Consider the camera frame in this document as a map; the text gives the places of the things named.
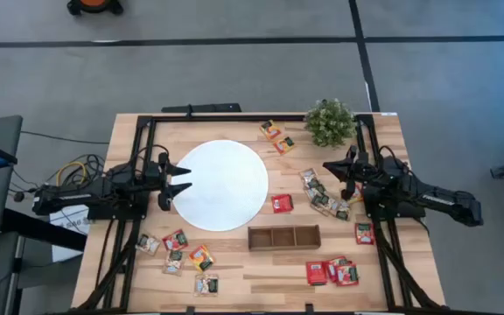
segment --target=white circular plate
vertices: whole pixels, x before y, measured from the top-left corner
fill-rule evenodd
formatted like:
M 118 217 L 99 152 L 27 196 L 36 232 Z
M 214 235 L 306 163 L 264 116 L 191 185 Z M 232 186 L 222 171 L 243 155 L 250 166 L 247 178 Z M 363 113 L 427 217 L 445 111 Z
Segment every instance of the white circular plate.
M 228 231 L 250 221 L 268 194 L 268 172 L 248 146 L 215 140 L 194 148 L 177 164 L 192 172 L 171 183 L 192 183 L 173 200 L 188 223 L 207 231 Z

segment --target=potted plant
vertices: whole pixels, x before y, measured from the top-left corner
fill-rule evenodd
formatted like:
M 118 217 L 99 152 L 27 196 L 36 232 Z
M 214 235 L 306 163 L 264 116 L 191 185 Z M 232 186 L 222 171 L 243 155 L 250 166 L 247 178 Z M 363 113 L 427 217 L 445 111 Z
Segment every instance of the potted plant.
M 316 101 L 316 106 L 305 118 L 305 128 L 312 133 L 312 141 L 318 146 L 335 148 L 355 135 L 354 115 L 338 99 Z

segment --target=wooden tray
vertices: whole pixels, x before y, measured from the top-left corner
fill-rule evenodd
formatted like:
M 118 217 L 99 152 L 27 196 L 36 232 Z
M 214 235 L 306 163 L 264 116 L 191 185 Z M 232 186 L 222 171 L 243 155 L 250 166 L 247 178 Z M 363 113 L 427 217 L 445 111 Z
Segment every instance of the wooden tray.
M 248 249 L 284 250 L 317 249 L 320 247 L 319 226 L 249 227 Z

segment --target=black floor stripe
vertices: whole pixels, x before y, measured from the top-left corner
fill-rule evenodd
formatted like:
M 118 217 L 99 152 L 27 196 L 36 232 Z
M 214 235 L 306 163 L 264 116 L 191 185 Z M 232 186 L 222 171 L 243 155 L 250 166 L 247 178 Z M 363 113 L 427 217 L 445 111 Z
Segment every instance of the black floor stripe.
M 119 47 L 119 46 L 211 46 L 261 44 L 339 44 L 354 43 L 354 37 L 286 37 L 286 38 L 188 38 L 117 41 L 36 41 L 0 42 L 0 48 L 54 48 L 54 47 Z
M 504 35 L 367 37 L 367 43 L 487 43 L 504 42 Z
M 365 45 L 365 37 L 363 36 L 361 17 L 359 15 L 359 8 L 357 8 L 357 2 L 355 0 L 349 0 L 349 8 L 351 9 L 351 18 L 353 20 L 353 27 L 355 28 L 357 47 L 359 48 L 360 66 L 363 70 L 365 83 L 367 84 L 369 106 L 372 111 L 380 112 L 381 106 L 379 105 L 378 97 L 376 96 L 375 79 L 373 78 L 371 64 L 368 61 L 367 45 Z

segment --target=wooden tabletop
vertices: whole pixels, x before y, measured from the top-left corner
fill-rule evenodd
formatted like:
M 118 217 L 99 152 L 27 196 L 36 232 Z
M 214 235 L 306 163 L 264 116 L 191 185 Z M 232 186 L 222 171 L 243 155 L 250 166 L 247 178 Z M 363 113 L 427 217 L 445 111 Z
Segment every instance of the wooden tabletop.
M 106 168 L 130 159 L 137 116 L 120 114 L 116 117 Z M 374 114 L 374 121 L 379 145 L 390 146 L 401 160 L 408 161 L 398 116 Z M 207 273 L 219 275 L 219 295 L 193 295 L 194 277 L 198 271 L 189 260 L 185 262 L 182 276 L 163 274 L 166 253 L 164 245 L 161 244 L 155 256 L 142 252 L 136 254 L 129 298 L 130 312 L 184 312 L 188 305 L 195 306 L 198 312 L 303 311 L 306 303 L 313 303 L 317 311 L 386 310 L 376 246 L 357 245 L 354 239 L 354 223 L 369 222 L 363 205 L 353 205 L 353 218 L 350 221 L 325 217 L 309 207 L 309 200 L 298 175 L 302 170 L 314 168 L 327 190 L 339 195 L 343 184 L 324 169 L 322 163 L 344 158 L 349 144 L 354 143 L 354 140 L 346 143 L 343 148 L 319 148 L 312 144 L 311 135 L 304 130 L 303 122 L 277 124 L 283 133 L 297 144 L 294 150 L 284 156 L 280 156 L 260 132 L 260 122 L 158 124 L 155 144 L 168 148 L 174 164 L 191 149 L 207 141 L 228 139 L 247 145 L 265 163 L 269 174 L 268 198 L 260 213 L 245 226 L 227 232 L 209 232 L 191 226 L 174 208 L 170 212 L 161 211 L 157 204 L 158 193 L 152 193 L 148 216 L 143 221 L 142 230 L 162 238 L 182 228 L 190 243 L 189 247 L 185 248 L 186 252 L 206 244 L 216 259 Z M 159 152 L 159 148 L 154 150 L 155 160 Z M 292 213 L 273 214 L 270 196 L 281 193 L 291 194 L 295 206 Z M 396 223 L 406 267 L 432 299 L 443 303 L 443 292 L 427 233 L 414 220 L 398 219 Z M 247 227 L 314 224 L 320 226 L 322 246 L 319 249 L 249 252 Z M 95 287 L 96 271 L 107 226 L 107 221 L 98 221 L 90 227 L 73 296 L 73 306 L 82 303 Z M 116 227 L 113 227 L 102 274 L 108 270 L 115 232 Z M 357 263 L 359 285 L 337 287 L 329 283 L 314 287 L 307 284 L 305 262 L 342 255 Z M 401 305 L 397 275 L 391 265 L 390 270 L 395 301 L 397 305 Z M 116 277 L 113 305 L 119 305 L 122 280 L 122 275 Z

